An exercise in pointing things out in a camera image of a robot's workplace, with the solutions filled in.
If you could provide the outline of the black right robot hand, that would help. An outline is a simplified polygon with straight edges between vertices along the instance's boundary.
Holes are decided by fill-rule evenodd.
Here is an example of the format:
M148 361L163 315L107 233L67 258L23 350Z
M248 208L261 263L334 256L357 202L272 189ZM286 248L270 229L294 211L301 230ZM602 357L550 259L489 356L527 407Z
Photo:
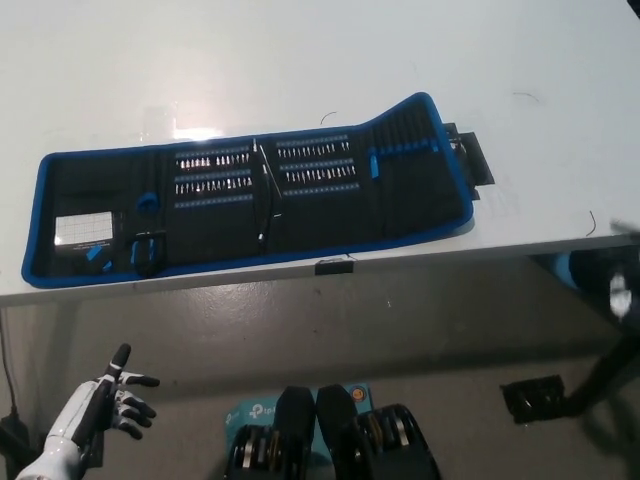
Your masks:
M630 237L635 252L617 267L609 282L610 310L623 324L639 328L639 226L628 221L612 219L611 228Z

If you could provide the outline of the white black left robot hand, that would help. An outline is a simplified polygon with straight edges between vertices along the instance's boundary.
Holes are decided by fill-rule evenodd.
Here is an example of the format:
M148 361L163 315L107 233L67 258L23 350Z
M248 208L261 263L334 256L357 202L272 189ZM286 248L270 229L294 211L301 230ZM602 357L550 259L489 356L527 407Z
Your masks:
M127 371L130 353L131 346L122 344L101 376L76 388L47 433L48 438L66 439L80 449L108 430L124 432L135 440L143 438L143 431L152 426L157 413L129 388L156 388L160 380Z

